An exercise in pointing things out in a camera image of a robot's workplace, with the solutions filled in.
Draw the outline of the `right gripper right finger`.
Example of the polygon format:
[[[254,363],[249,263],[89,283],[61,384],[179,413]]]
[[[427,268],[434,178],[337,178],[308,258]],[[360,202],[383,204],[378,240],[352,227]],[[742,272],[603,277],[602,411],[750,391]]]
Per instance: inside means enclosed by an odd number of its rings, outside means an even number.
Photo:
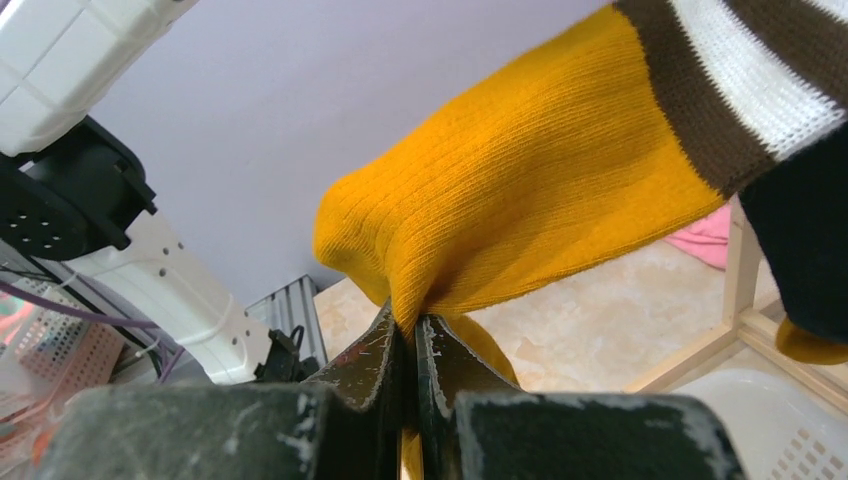
[[[428,479],[741,479],[713,411],[690,396],[530,393],[437,316],[415,333]]]

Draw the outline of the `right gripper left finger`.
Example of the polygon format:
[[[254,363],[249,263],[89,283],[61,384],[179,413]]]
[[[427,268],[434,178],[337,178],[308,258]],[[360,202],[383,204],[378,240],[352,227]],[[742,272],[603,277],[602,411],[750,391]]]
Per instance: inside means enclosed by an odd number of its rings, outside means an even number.
[[[383,308],[300,383],[103,387],[75,399],[40,479],[396,479],[401,337]]]

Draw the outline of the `yellow sock with brown stripes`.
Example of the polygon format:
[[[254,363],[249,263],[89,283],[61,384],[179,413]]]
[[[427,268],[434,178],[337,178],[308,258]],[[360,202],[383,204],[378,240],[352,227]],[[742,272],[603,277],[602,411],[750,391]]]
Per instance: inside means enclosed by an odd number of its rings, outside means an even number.
[[[407,342],[639,249],[847,127],[843,1],[614,1],[325,194],[317,260]]]

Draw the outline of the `black sock plain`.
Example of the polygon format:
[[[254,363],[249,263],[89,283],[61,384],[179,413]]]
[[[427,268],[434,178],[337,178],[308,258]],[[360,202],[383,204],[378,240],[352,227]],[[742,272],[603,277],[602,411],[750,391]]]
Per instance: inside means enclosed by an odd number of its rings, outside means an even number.
[[[847,127],[778,165],[738,195],[788,319],[847,342]]]

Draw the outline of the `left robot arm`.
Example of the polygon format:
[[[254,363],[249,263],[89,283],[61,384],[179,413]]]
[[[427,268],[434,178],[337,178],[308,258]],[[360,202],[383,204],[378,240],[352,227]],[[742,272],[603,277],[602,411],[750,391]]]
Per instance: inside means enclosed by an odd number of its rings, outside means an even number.
[[[1,5],[1,237],[132,304],[216,384],[300,382],[327,363],[307,318],[271,327],[185,247],[139,158],[90,116],[188,1]]]

